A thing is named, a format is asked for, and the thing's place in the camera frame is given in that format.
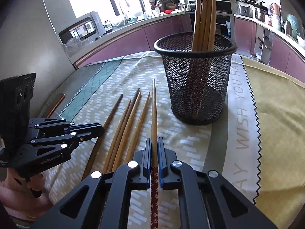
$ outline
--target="cabinet door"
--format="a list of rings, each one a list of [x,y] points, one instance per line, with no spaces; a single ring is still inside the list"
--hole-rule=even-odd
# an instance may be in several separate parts
[[[273,37],[272,51],[270,56],[269,66],[286,72],[290,47],[277,36]]]
[[[79,67],[97,61],[103,61],[145,51],[149,51],[149,45],[146,40],[144,29],[140,29],[101,49],[82,62]]]
[[[237,54],[250,56],[252,49],[252,21],[235,18],[235,42]]]
[[[170,18],[144,27],[144,31],[151,51],[154,50],[153,45],[158,39],[174,33]]]
[[[190,14],[184,14],[180,16],[182,32],[192,32],[192,22]]]
[[[305,83],[305,61],[290,50],[286,73]]]
[[[182,33],[180,18],[181,16],[174,16],[171,18],[173,25],[173,33]]]

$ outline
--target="chopstick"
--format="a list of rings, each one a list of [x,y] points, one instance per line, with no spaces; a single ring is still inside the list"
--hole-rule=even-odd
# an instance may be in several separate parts
[[[204,39],[204,30],[206,23],[206,8],[207,8],[207,0],[202,1],[202,9],[201,9],[201,17],[200,17],[200,29],[199,29],[199,38],[198,38],[198,51],[202,51],[202,44]]]
[[[112,167],[113,167],[114,160],[116,158],[117,150],[119,149],[119,145],[121,143],[121,139],[122,139],[122,136],[123,136],[123,133],[124,133],[127,121],[129,119],[130,113],[132,112],[132,108],[133,108],[133,106],[135,104],[135,101],[136,101],[136,99],[138,97],[139,92],[140,92],[140,88],[138,88],[137,91],[135,92],[135,95],[134,95],[134,97],[133,97],[133,99],[132,99],[132,101],[131,101],[131,103],[129,105],[127,114],[125,116],[124,122],[122,124],[121,129],[120,129],[120,133],[119,133],[119,135],[117,137],[117,140],[116,140],[116,143],[114,145],[114,149],[113,149],[113,152],[112,152],[112,155],[111,155],[111,158],[110,158],[110,161],[109,161],[109,165],[108,165],[108,169],[107,169],[106,173],[112,171]]]
[[[114,114],[115,114],[115,112],[116,112],[116,110],[117,110],[117,108],[118,108],[122,98],[123,98],[123,94],[120,95],[120,97],[117,100],[115,106],[111,110],[111,112],[110,112],[110,114],[109,114],[109,116],[108,116],[108,118],[107,118],[107,120],[106,120],[106,122],[104,124],[105,133],[102,136],[97,138],[96,143],[94,144],[94,147],[93,147],[92,152],[90,154],[90,157],[88,159],[85,171],[83,172],[83,177],[82,177],[81,180],[84,180],[90,174],[92,166],[93,166],[93,163],[94,163],[94,160],[95,160],[95,157],[96,157],[96,154],[97,154],[97,152],[100,149],[100,146],[102,144],[102,141],[104,139],[106,131],[107,131],[108,127],[109,127],[109,124],[110,124],[110,122],[111,122],[111,120],[112,120],[112,118],[113,118],[113,116],[114,116]]]
[[[151,228],[158,228],[158,155],[157,155],[157,141],[158,141],[158,124],[157,124],[157,96],[156,96],[156,81],[153,79],[152,85],[152,162],[151,162],[151,188],[150,188],[150,221]]]
[[[121,165],[122,155],[123,155],[123,152],[124,152],[124,149],[125,149],[125,146],[126,146],[129,134],[130,134],[130,130],[132,128],[132,123],[133,123],[135,113],[137,111],[140,100],[141,100],[141,92],[139,92],[138,97],[135,101],[135,105],[132,108],[132,112],[130,114],[130,117],[128,119],[126,128],[125,128],[123,136],[122,136],[122,140],[121,140],[119,148],[117,150],[117,154],[116,154],[116,157],[115,157],[115,160],[113,163],[112,171],[115,171]]]
[[[203,38],[203,44],[202,44],[203,52],[206,52],[208,50],[211,16],[212,16],[212,0],[208,0],[207,10],[206,10],[206,23],[205,23],[205,30],[204,30],[204,38]]]
[[[105,164],[104,164],[104,167],[103,167],[103,170],[102,170],[102,173],[104,173],[104,174],[107,172],[107,169],[108,169],[108,166],[109,166],[109,162],[110,162],[110,158],[111,158],[111,155],[113,154],[115,143],[116,143],[117,138],[119,136],[120,130],[122,128],[122,125],[123,125],[123,122],[124,122],[124,119],[126,117],[126,114],[127,114],[127,111],[128,111],[128,108],[130,106],[131,101],[132,100],[129,100],[127,105],[126,105],[126,107],[125,107],[124,113],[123,113],[123,115],[121,117],[120,123],[117,126],[115,135],[114,135],[113,140],[111,142],[111,146],[109,148],[109,151],[108,151],[108,154],[107,154],[107,157],[106,157],[106,160],[105,160]]]
[[[128,151],[127,151],[124,163],[127,163],[130,160],[132,160],[133,153],[135,151],[135,147],[136,147],[136,144],[137,144],[137,140],[138,140],[138,137],[139,137],[139,134],[140,134],[140,131],[141,131],[141,126],[142,126],[142,123],[144,121],[145,114],[147,112],[147,105],[148,105],[149,97],[150,97],[150,92],[148,93],[148,95],[146,97],[146,101],[144,103],[144,106],[142,108],[140,117],[139,117],[137,125],[135,127],[135,131],[134,131],[134,133],[132,135],[132,139],[130,141],[130,144],[129,144],[129,147],[128,147]]]
[[[195,25],[194,25],[194,35],[192,43],[192,51],[198,51],[198,38],[200,29],[200,0],[196,0],[196,11],[195,11]]]
[[[214,50],[214,42],[215,42],[215,32],[216,32],[216,0],[212,0],[212,15],[211,15],[211,25],[209,32],[209,44],[208,51]]]

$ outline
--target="kitchen counter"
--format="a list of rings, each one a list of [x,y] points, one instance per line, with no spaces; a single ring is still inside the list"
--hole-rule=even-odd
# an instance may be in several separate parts
[[[173,14],[166,14],[166,15],[159,15],[159,16],[154,16],[154,17],[149,17],[146,18],[144,20],[135,22],[133,24],[130,25],[125,25],[121,28],[118,28],[116,30],[114,30],[111,33],[108,33],[106,35],[104,35],[103,37],[99,38],[98,40],[94,41],[92,44],[82,48],[79,52],[77,52],[76,54],[74,54],[73,56],[70,57],[70,61],[72,63],[76,63],[78,60],[80,60],[81,58],[83,58],[84,56],[86,56],[88,53],[90,53],[91,51],[93,51],[95,48],[103,45],[106,42],[111,41],[112,39],[127,33],[128,31],[132,31],[135,29],[138,29],[140,27],[143,27],[147,24],[151,24],[153,22],[156,22],[158,20],[163,20],[163,19],[167,19],[173,16],[178,16],[178,15],[183,15],[185,14],[185,12],[180,12],[180,13],[173,13]]]
[[[257,20],[256,18],[250,18],[250,17],[246,17],[246,16],[243,16],[243,15],[234,15],[234,17],[249,20],[249,21],[253,21],[256,24],[267,28],[269,31],[273,32],[278,37],[280,37],[281,39],[286,41],[289,45],[291,45],[291,47],[293,47],[294,50],[296,50],[305,59],[305,50],[298,44],[298,42],[296,42],[291,37],[285,35],[284,33],[280,32],[279,30],[275,29],[274,27],[269,26],[268,24]]]

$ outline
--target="pot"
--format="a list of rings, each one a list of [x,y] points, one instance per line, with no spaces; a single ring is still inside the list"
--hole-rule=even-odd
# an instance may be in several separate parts
[[[265,15],[267,14],[267,11],[258,7],[255,7],[254,9],[255,9],[255,18],[261,22],[266,22]]]

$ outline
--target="bottle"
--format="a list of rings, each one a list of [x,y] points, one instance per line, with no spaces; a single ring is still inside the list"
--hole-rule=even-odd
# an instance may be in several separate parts
[[[250,59],[253,59],[253,60],[257,61],[257,56],[256,56],[256,54],[254,53]]]
[[[286,21],[285,23],[285,34],[290,35],[291,37],[293,36],[292,27],[289,21]]]

